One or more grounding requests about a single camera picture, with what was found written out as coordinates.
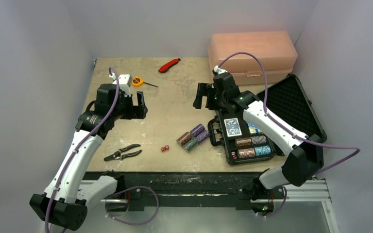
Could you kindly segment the purple chip stack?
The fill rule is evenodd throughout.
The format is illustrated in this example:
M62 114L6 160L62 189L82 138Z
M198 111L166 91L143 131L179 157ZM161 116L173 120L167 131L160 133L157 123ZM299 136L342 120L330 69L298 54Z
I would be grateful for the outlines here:
M195 136L196 140L199 144L201 144L203 141L205 141L210 136L209 131L203 130L200 132L197 136Z
M205 127L203 124L198 124L195 126L190 133L192 134L193 137L197 137L199 134L201 134L205 130Z

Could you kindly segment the blue yellow chip stack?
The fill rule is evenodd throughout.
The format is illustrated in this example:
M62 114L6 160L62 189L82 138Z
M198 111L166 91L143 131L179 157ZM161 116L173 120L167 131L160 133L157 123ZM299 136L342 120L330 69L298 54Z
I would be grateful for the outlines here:
M186 152L191 152L193 149L195 149L197 146L199 145L199 141L196 139L196 138L192 138L190 139L189 141L187 141L184 145L183 145L183 149L186 151Z

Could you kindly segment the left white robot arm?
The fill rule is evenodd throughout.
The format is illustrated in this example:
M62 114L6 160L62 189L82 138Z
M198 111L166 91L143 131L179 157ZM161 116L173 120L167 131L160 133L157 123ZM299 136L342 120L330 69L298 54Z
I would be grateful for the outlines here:
M144 119L148 112L144 93L137 91L137 105L123 85L106 83L97 89L95 100L78 117L73 141L61 167L42 194L33 194L29 205L46 224L64 230L79 229L95 200L103 194L118 199L125 194L124 183L115 177L101 176L92 190L79 186L93 155L118 119Z

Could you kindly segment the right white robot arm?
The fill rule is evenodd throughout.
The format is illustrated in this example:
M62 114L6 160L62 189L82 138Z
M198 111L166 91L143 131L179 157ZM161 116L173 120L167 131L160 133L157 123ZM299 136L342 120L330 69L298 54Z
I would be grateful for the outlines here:
M286 156L283 165L256 178L253 191L258 197L264 198L273 188L286 184L299 187L323 168L322 139L290 126L253 92L240 91L232 74L224 72L214 76L213 83L198 83L194 108L201 109L203 97L207 98L208 109L238 114L257 126Z

